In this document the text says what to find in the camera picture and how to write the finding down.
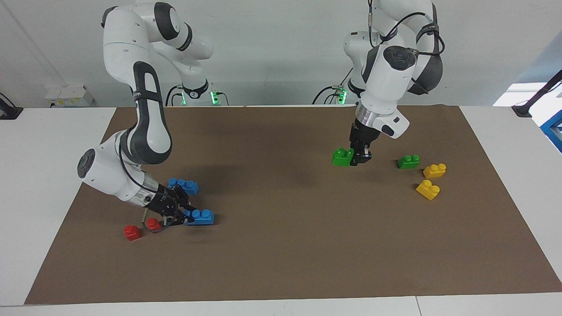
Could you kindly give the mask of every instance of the yellow toy brick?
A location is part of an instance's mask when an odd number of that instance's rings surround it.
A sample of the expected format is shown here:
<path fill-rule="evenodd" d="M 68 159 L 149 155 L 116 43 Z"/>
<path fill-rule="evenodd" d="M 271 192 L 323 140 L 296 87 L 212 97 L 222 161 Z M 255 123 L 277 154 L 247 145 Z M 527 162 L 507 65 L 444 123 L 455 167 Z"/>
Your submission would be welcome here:
<path fill-rule="evenodd" d="M 429 180 L 423 180 L 416 188 L 416 191 L 420 192 L 421 195 L 425 196 L 430 201 L 439 194 L 440 190 L 438 186 L 432 185 Z"/>
<path fill-rule="evenodd" d="M 431 165 L 423 169 L 423 175 L 426 178 L 439 178 L 445 174 L 447 166 L 445 164 Z"/>

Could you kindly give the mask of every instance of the electrical box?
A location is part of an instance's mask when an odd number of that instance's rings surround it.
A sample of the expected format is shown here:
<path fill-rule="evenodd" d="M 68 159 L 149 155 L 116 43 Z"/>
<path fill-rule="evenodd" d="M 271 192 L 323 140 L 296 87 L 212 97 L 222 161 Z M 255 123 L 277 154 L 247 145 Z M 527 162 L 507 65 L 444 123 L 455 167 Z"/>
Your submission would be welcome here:
<path fill-rule="evenodd" d="M 94 98 L 82 87 L 49 88 L 45 96 L 49 107 L 92 106 Z"/>

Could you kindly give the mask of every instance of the blue frame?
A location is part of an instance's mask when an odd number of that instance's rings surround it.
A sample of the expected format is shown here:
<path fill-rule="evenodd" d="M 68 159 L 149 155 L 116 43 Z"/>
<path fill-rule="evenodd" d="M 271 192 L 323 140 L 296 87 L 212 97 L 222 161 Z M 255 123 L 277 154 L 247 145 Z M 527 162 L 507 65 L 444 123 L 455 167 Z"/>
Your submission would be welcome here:
<path fill-rule="evenodd" d="M 556 113 L 550 120 L 546 121 L 542 126 L 542 132 L 550 139 L 550 141 L 562 152 L 562 110 Z"/>

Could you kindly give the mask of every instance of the green light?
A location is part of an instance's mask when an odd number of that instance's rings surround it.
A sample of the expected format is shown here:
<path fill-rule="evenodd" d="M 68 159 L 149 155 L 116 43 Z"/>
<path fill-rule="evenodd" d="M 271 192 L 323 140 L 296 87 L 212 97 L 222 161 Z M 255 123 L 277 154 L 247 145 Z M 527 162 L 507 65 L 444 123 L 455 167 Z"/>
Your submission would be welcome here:
<path fill-rule="evenodd" d="M 347 91 L 343 90 L 342 93 L 339 94 L 338 103 L 339 104 L 345 104 L 346 103 L 346 97 L 347 97 Z"/>
<path fill-rule="evenodd" d="M 213 91 L 211 91 L 211 100 L 213 105 L 220 104 L 219 96 L 217 96 L 216 93 Z"/>

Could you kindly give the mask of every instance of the red toy brick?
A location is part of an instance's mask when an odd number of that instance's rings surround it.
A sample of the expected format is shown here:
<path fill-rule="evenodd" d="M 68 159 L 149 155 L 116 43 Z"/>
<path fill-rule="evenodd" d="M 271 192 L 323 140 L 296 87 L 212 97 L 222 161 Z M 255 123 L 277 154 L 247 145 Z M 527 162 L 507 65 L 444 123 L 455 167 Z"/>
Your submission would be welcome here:
<path fill-rule="evenodd" d="M 160 225 L 160 223 L 158 222 L 158 220 L 156 218 L 149 218 L 146 220 L 145 225 L 148 229 L 152 230 L 152 231 L 157 231 L 162 229 L 162 226 Z"/>
<path fill-rule="evenodd" d="M 141 230 L 135 225 L 125 226 L 124 231 L 125 237 L 130 241 L 141 238 Z"/>

